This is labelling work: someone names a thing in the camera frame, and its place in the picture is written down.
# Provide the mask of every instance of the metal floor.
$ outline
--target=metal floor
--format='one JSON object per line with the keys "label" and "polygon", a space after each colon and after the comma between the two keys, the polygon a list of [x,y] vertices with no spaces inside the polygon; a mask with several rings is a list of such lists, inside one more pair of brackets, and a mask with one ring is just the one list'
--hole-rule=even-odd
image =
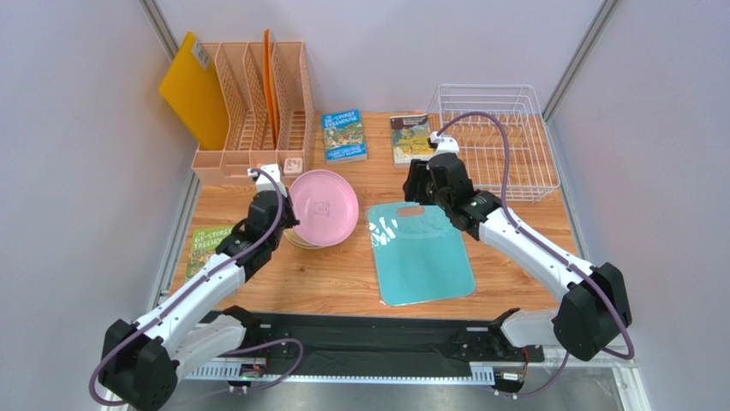
{"label": "metal floor", "polygon": [[[530,368],[524,392],[540,387],[548,371]],[[227,385],[183,381],[168,404],[186,401]],[[406,411],[406,410],[623,410],[611,368],[567,368],[558,382],[535,398],[507,400],[491,387],[463,385],[283,383],[249,396],[221,394],[169,410]]]}

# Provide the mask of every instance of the book cover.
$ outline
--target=book cover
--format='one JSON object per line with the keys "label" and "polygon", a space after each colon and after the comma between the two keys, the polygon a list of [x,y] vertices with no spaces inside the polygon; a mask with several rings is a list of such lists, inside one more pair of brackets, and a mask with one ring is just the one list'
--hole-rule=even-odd
{"label": "book cover", "polygon": [[209,229],[193,230],[193,240],[190,242],[190,257],[188,269],[185,271],[185,282],[192,278],[215,254],[215,247],[230,234],[232,225],[225,227],[211,227]]}
{"label": "book cover", "polygon": [[428,114],[391,117],[393,162],[396,167],[408,167],[410,160],[427,160],[434,154],[428,144],[431,124]]}
{"label": "book cover", "polygon": [[322,116],[322,133],[328,164],[368,158],[359,110],[325,114]]}

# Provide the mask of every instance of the yellow cutting board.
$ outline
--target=yellow cutting board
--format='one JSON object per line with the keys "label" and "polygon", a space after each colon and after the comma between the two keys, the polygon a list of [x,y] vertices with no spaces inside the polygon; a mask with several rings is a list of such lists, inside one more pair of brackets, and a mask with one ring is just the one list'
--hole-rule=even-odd
{"label": "yellow cutting board", "polygon": [[228,111],[213,58],[188,32],[159,86],[201,150],[223,150],[228,134]]}

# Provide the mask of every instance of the pink plate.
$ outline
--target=pink plate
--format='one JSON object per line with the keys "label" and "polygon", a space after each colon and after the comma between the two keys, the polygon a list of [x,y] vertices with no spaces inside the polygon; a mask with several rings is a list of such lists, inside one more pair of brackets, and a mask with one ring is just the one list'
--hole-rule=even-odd
{"label": "pink plate", "polygon": [[294,231],[315,246],[329,247],[344,241],[357,225],[360,213],[352,186],[328,170],[302,174],[289,189],[299,225]]}

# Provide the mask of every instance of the cable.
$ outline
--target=cable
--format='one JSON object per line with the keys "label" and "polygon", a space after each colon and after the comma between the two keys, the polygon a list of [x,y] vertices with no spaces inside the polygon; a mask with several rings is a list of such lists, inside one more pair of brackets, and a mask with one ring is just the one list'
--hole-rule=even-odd
{"label": "cable", "polygon": [[[261,349],[273,347],[275,345],[279,345],[279,344],[283,344],[283,343],[294,343],[294,344],[296,344],[297,347],[299,347],[299,354],[296,357],[296,361],[294,362],[294,365],[291,366],[289,368],[289,370],[287,370],[285,373],[281,374],[278,378],[274,379],[273,381],[268,382],[268,383],[263,384],[263,385],[259,385],[257,387],[246,388],[245,389],[245,392],[249,393],[249,392],[256,392],[256,391],[266,390],[268,388],[272,388],[274,385],[280,384],[282,381],[284,381],[285,379],[287,379],[299,367],[299,364],[302,363],[302,359],[304,358],[304,346],[302,345],[302,342],[299,341],[299,340],[297,340],[296,338],[281,338],[281,339],[278,339],[278,340],[275,340],[275,341],[263,343],[261,345],[256,345],[254,347],[242,348],[242,349],[234,349],[232,351],[228,351],[227,353],[224,353],[223,354],[224,356],[249,354],[249,353],[253,353],[254,351],[259,351]],[[208,397],[216,396],[218,394],[224,394],[224,393],[227,393],[227,392],[230,393],[230,392],[236,392],[236,391],[239,391],[240,392],[240,391],[244,391],[244,389],[242,389],[242,388],[233,388],[233,387],[223,388],[221,390],[216,390],[216,391],[209,392],[209,393],[207,393],[207,394],[205,394],[203,396],[199,396],[199,397],[194,398],[192,400],[186,400],[186,401],[183,401],[183,402],[173,402],[172,404],[169,404],[169,407],[179,407],[181,405],[190,404],[191,402],[198,402],[200,400],[204,400],[204,399],[206,399]]]}
{"label": "cable", "polygon": [[[507,220],[509,220],[509,222],[514,227],[517,228],[517,230],[518,230],[519,233],[525,235],[528,239],[530,239],[530,241],[532,241],[533,243],[535,243],[538,247],[542,248],[543,250],[545,250],[545,252],[547,252],[548,254],[550,254],[553,257],[555,257],[555,259],[557,259],[561,264],[565,265],[568,269],[575,271],[595,291],[595,293],[601,299],[601,301],[603,302],[603,304],[606,306],[606,309],[608,310],[608,312],[611,314],[611,317],[613,318],[613,321],[619,327],[619,332],[621,333],[621,336],[624,338],[624,341],[626,342],[626,349],[627,349],[628,352],[626,354],[623,354],[623,353],[619,353],[617,351],[614,351],[614,350],[612,350],[610,348],[604,348],[603,351],[606,352],[606,353],[608,353],[608,354],[610,354],[610,355],[619,357],[619,358],[624,359],[624,360],[631,360],[631,359],[633,359],[634,358],[634,354],[636,352],[634,350],[633,341],[631,340],[631,337],[629,336],[629,331],[626,329],[626,326],[624,325],[624,321],[621,319],[621,316],[616,311],[616,308],[613,306],[613,304],[611,303],[611,301],[608,299],[608,296],[606,295],[606,293],[603,292],[603,290],[601,289],[601,287],[599,287],[598,284],[596,284],[595,281],[593,281],[593,279],[588,276],[588,274],[586,274],[585,272],[583,272],[583,270],[581,270],[580,268],[578,268],[576,265],[572,264],[565,257],[563,257],[560,253],[558,253],[555,250],[553,250],[547,244],[545,244],[544,242],[542,242],[539,238],[537,238],[534,235],[532,235],[529,231],[527,231],[526,229],[523,229],[522,227],[520,227],[520,225],[517,223],[517,220],[512,215],[512,210],[510,210],[509,206],[507,206],[507,183],[508,183],[509,178],[510,178],[510,143],[509,143],[509,140],[507,139],[507,132],[505,131],[505,126],[502,125],[502,123],[500,122],[500,120],[497,119],[497,117],[495,117],[495,116],[493,116],[493,115],[491,115],[489,113],[485,113],[485,112],[482,112],[482,111],[470,111],[468,113],[464,113],[464,114],[462,114],[460,116],[456,116],[455,118],[453,118],[446,125],[444,125],[444,127],[442,127],[439,130],[439,132],[436,133],[436,135],[443,134],[454,123],[458,122],[459,120],[461,120],[461,119],[463,119],[465,117],[470,117],[470,116],[484,116],[484,117],[488,118],[489,120],[491,120],[492,122],[494,122],[494,124],[497,125],[497,128],[500,130],[500,134],[502,135],[502,141],[504,143],[504,148],[505,148],[505,172],[504,172],[504,175],[502,177],[502,185],[501,185],[501,190],[500,190],[500,197],[501,197],[501,200],[502,200],[502,210],[504,210],[505,217],[507,218]],[[550,385],[552,385],[553,381],[557,378],[557,376],[559,376],[562,373],[562,369],[565,368],[565,364],[568,361],[568,356],[569,356],[568,354],[565,355],[565,359],[563,360],[563,365],[558,370],[558,372],[553,376],[553,378],[550,381],[548,381],[547,384],[545,384],[539,390],[533,391],[534,393],[543,392],[544,389],[546,390],[547,387],[549,387]],[[527,394],[522,394],[522,395],[520,395],[520,397],[532,396],[533,395],[533,392],[530,392],[530,393],[527,393]]]}
{"label": "cable", "polygon": [[565,357],[563,358],[563,363],[560,364],[560,368],[558,368],[558,371],[556,371],[555,374],[553,374],[553,376],[550,377],[550,379],[542,387],[538,388],[537,390],[525,392],[524,394],[506,394],[506,393],[498,392],[497,390],[495,390],[494,392],[497,395],[501,394],[502,396],[504,396],[506,398],[513,398],[513,399],[530,398],[531,396],[539,396],[540,394],[545,392],[548,388],[552,387],[553,384],[555,384],[555,381],[558,380],[558,378],[560,377],[560,374],[562,374],[563,371],[565,370],[565,366],[568,364],[568,359],[570,357],[571,357],[570,353],[565,353]]}
{"label": "cable", "polygon": [[269,229],[264,233],[264,235],[254,242],[254,244],[251,245],[251,247],[246,248],[245,250],[241,251],[240,253],[234,255],[233,257],[227,259],[226,261],[220,263],[219,265],[216,265],[215,267],[210,270],[207,275],[201,276],[195,283],[193,283],[189,288],[185,289],[180,295],[178,295],[173,302],[170,303],[170,305],[163,310],[157,318],[150,321],[149,324],[144,325],[139,330],[135,331],[131,336],[125,338],[122,342],[120,342],[115,348],[113,348],[109,354],[105,355],[104,358],[101,360],[101,362],[94,368],[92,372],[92,376],[89,379],[89,395],[93,398],[94,401],[101,405],[105,405],[107,407],[117,407],[120,405],[125,405],[125,401],[109,401],[104,399],[102,396],[99,395],[98,392],[96,392],[96,381],[99,378],[99,374],[101,373],[101,370],[104,369],[104,367],[109,364],[109,361],[111,361],[114,356],[119,354],[120,351],[122,351],[125,347],[127,347],[131,342],[133,342],[137,337],[144,334],[145,332],[149,331],[152,327],[162,322],[165,317],[173,310],[175,307],[177,307],[181,302],[185,300],[185,298],[188,297],[193,291],[195,291],[198,287],[200,287],[201,284],[203,284],[205,281],[207,281],[213,274],[215,274],[218,271],[221,271],[224,267],[226,267],[228,264],[240,259],[241,257],[244,257],[246,254],[251,253],[253,250],[255,250],[258,246],[264,243],[269,236],[274,232],[274,230],[277,228],[279,221],[281,220],[281,216],[284,213],[284,196],[281,193],[281,189],[278,187],[278,184],[273,179],[273,177],[269,176],[264,170],[261,169],[251,169],[252,171],[259,174],[259,176],[264,176],[269,182],[272,183],[274,187],[274,191],[276,191],[277,195],[277,210],[276,210],[276,216],[274,217],[274,221],[272,223],[272,226],[269,227]]}
{"label": "cable", "polygon": [[278,378],[274,379],[272,382],[260,385],[258,387],[251,387],[248,389],[248,392],[262,391],[267,388],[272,388],[274,385],[278,385],[282,381],[287,379],[299,367],[299,364],[302,363],[302,358],[304,357],[304,346],[302,345],[302,342],[297,340],[296,338],[281,338],[281,339],[278,339],[275,341],[257,345],[255,347],[234,349],[233,351],[229,351],[224,354],[226,356],[249,354],[249,353],[253,353],[254,351],[258,351],[260,349],[269,348],[274,345],[279,345],[279,344],[283,344],[283,343],[294,343],[294,344],[296,344],[297,347],[299,347],[299,355],[296,357],[296,361],[294,362],[294,365],[291,366],[291,368],[289,368],[289,370],[287,370],[287,372],[281,374]]}
{"label": "cable", "polygon": [[524,356],[524,367],[522,367],[522,378],[527,378],[527,365],[530,364],[530,356],[527,353],[527,348],[522,347],[522,355]]}

